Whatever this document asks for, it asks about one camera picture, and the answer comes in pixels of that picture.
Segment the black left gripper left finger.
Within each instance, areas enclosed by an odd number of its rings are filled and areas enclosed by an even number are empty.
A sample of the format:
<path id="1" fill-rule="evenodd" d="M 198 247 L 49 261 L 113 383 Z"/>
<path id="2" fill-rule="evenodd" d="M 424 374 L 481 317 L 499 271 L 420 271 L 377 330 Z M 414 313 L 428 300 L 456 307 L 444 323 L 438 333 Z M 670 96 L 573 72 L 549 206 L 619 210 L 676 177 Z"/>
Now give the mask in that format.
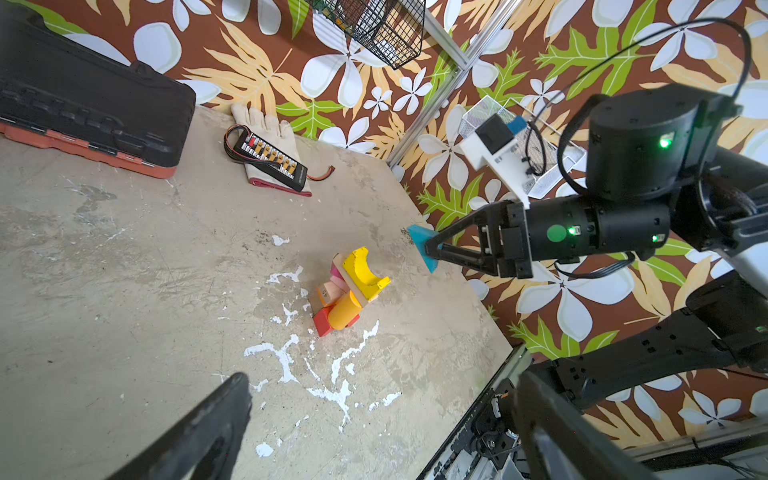
<path id="1" fill-rule="evenodd" d="M 249 378 L 236 372 L 112 479 L 230 479 L 250 420 Z"/>

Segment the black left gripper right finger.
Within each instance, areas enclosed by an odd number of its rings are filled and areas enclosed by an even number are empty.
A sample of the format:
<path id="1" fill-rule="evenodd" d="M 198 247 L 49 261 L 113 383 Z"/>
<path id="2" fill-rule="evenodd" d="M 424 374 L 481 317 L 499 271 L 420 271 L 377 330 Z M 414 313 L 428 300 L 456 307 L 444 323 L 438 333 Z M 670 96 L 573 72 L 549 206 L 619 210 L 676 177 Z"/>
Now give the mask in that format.
<path id="1" fill-rule="evenodd" d="M 533 479 L 653 479 L 542 380 L 524 373 L 515 425 Z"/>

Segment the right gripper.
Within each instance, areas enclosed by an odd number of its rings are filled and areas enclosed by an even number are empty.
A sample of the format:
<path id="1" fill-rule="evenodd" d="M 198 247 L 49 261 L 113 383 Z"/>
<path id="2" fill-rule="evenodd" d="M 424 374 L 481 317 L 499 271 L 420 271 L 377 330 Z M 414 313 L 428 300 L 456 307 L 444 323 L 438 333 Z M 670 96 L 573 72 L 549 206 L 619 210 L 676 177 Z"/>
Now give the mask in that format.
<path id="1" fill-rule="evenodd" d="M 481 248 L 446 244 L 475 226 Z M 429 258 L 495 277 L 530 279 L 533 263 L 572 261 L 594 251 L 594 207 L 584 198 L 565 197 L 522 204 L 502 201 L 486 205 L 438 232 L 428 242 Z"/>

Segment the teal block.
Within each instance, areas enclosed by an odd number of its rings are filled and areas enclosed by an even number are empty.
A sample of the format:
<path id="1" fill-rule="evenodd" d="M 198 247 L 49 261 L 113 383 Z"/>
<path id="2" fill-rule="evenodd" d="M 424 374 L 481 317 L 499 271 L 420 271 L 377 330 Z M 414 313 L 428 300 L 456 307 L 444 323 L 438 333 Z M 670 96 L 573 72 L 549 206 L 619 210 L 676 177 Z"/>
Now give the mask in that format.
<path id="1" fill-rule="evenodd" d="M 411 225 L 407 231 L 413 244 L 418 249 L 428 271 L 434 273 L 438 267 L 439 260 L 428 253 L 428 245 L 432 244 L 431 249 L 434 252 L 437 252 L 442 248 L 442 244 L 435 240 L 438 231 L 420 225 Z"/>

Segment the yellow arch block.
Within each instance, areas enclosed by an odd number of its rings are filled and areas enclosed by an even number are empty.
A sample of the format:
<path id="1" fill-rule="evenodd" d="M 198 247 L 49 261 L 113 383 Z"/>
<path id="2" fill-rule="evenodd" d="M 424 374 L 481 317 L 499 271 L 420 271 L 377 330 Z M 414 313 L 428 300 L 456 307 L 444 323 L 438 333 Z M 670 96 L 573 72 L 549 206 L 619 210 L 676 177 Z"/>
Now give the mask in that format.
<path id="1" fill-rule="evenodd" d="M 344 271 L 367 301 L 375 300 L 391 284 L 390 277 L 379 277 L 368 263 L 369 250 L 354 250 L 342 263 Z"/>

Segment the magenta block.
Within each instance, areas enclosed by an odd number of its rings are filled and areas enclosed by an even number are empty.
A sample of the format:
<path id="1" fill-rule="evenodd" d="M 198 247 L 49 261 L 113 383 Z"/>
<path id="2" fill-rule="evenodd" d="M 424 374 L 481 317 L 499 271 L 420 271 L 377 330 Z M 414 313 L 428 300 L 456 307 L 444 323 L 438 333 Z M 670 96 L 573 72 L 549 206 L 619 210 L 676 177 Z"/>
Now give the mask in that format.
<path id="1" fill-rule="evenodd" d="M 331 264 L 330 273 L 331 273 L 331 277 L 330 277 L 331 282 L 343 292 L 348 292 L 349 286 L 335 264 Z"/>

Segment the yellow cylinder block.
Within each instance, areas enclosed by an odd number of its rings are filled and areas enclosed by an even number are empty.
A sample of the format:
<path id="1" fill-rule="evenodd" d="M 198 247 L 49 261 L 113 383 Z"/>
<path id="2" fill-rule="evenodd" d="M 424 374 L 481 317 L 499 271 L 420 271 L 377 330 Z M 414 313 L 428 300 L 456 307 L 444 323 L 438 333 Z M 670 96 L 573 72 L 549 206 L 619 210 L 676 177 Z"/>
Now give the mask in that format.
<path id="1" fill-rule="evenodd" d="M 352 291 L 341 297 L 328 313 L 328 322 L 332 329 L 343 330 L 360 314 L 363 307 Z"/>

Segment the orange block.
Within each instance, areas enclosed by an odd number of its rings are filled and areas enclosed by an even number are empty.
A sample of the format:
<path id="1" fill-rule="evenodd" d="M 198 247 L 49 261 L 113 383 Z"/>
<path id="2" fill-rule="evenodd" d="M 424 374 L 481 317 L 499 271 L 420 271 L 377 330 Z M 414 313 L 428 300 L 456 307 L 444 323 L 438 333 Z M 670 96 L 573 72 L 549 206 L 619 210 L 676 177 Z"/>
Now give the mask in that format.
<path id="1" fill-rule="evenodd" d="M 323 283 L 316 292 L 322 308 L 333 305 L 345 294 L 345 290 L 333 281 Z"/>

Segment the red block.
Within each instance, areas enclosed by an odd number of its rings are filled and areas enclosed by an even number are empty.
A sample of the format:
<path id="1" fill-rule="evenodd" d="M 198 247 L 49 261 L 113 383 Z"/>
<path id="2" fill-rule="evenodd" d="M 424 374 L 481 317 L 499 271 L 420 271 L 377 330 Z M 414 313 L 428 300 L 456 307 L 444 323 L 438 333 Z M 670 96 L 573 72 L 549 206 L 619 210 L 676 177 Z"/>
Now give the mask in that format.
<path id="1" fill-rule="evenodd" d="M 320 337 L 324 337 L 335 330 L 335 327 L 330 323 L 330 316 L 333 310 L 334 306 L 327 306 L 314 314 L 313 321 Z"/>

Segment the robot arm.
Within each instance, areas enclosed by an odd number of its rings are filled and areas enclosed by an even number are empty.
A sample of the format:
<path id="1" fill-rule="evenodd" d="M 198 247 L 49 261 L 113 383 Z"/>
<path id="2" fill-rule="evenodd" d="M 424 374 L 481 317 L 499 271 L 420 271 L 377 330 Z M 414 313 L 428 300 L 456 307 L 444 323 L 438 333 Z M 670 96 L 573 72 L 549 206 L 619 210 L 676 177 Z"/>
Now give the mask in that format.
<path id="1" fill-rule="evenodd" d="M 589 127 L 586 181 L 527 213 L 530 256 L 575 262 L 625 253 L 637 264 L 679 236 L 730 263 L 669 317 L 535 374 L 579 409 L 673 374 L 767 369 L 767 169 L 720 147 L 733 96 L 680 84 L 590 97 L 567 125 Z"/>

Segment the natural wood long block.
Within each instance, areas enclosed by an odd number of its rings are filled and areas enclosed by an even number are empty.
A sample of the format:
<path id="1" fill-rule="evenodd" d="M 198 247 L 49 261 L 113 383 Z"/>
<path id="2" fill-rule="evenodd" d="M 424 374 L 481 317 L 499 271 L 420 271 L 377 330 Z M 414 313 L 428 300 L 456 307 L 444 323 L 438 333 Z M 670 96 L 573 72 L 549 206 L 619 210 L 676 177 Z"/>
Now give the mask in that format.
<path id="1" fill-rule="evenodd" d="M 369 304 L 369 301 L 364 296 L 363 292 L 358 288 L 358 286 L 356 285 L 352 277 L 347 273 L 347 271 L 343 267 L 343 260 L 344 260 L 344 257 L 340 253 L 337 253 L 332 259 L 332 264 L 338 271 L 341 278 L 347 284 L 350 291 L 354 294 L 354 296 L 360 303 L 361 307 L 365 308 Z"/>

